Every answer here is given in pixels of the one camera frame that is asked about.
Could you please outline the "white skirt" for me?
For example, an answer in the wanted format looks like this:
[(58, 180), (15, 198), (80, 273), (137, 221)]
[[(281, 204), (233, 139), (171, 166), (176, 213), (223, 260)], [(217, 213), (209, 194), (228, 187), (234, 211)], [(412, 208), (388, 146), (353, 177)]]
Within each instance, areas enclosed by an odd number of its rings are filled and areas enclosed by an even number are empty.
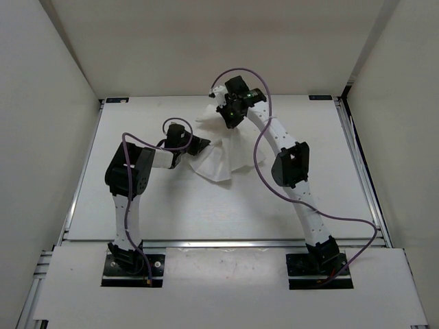
[(253, 151), (259, 130), (248, 120), (228, 129), (215, 110), (215, 106), (208, 105), (195, 120), (195, 135), (210, 143), (199, 155), (188, 157), (187, 162), (195, 173), (217, 183), (230, 180), (234, 171), (254, 166)]

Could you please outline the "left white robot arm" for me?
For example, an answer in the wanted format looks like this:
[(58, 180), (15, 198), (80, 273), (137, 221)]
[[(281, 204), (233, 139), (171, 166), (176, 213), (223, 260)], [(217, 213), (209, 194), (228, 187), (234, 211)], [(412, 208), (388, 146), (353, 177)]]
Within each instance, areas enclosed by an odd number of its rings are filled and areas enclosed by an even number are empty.
[(116, 238), (108, 248), (122, 269), (136, 274), (146, 264), (139, 231), (139, 206), (152, 169), (174, 169), (185, 154), (198, 156), (211, 141), (195, 136), (177, 123), (169, 125), (166, 138), (157, 145), (145, 143), (141, 147), (128, 142), (128, 137), (134, 138), (129, 133), (123, 134), (104, 181), (116, 210)]

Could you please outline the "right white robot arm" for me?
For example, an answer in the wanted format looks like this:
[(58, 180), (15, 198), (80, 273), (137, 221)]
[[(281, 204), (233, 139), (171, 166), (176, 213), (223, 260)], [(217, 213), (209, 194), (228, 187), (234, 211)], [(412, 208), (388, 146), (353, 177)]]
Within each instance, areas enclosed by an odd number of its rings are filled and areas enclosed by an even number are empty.
[(313, 202), (308, 183), (308, 144), (298, 142), (273, 115), (271, 97), (258, 88), (249, 89), (241, 76), (228, 80), (223, 86), (212, 87), (209, 97), (216, 100), (216, 111), (227, 128), (233, 129), (247, 118), (259, 129), (260, 135), (253, 151), (254, 162), (257, 162), (260, 140), (265, 138), (269, 143), (275, 155), (272, 178), (293, 201), (305, 234), (308, 266), (318, 274), (333, 271), (340, 249)]

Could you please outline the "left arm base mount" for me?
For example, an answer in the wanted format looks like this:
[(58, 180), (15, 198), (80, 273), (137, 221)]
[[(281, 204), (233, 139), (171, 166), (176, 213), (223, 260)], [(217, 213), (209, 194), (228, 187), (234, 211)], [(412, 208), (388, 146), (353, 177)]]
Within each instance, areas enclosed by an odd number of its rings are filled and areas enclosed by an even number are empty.
[(135, 256), (134, 263), (117, 260), (107, 251), (102, 271), (102, 287), (161, 288), (165, 271), (165, 254), (146, 254), (151, 271), (142, 256)]

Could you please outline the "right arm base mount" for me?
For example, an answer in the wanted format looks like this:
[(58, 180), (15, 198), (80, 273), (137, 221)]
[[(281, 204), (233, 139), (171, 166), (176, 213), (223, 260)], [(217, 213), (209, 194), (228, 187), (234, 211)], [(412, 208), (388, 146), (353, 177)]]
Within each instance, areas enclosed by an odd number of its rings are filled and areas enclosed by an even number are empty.
[(308, 254), (286, 254), (289, 290), (353, 289), (350, 269), (341, 269), (347, 264), (345, 253), (341, 253), (328, 265), (319, 268)]

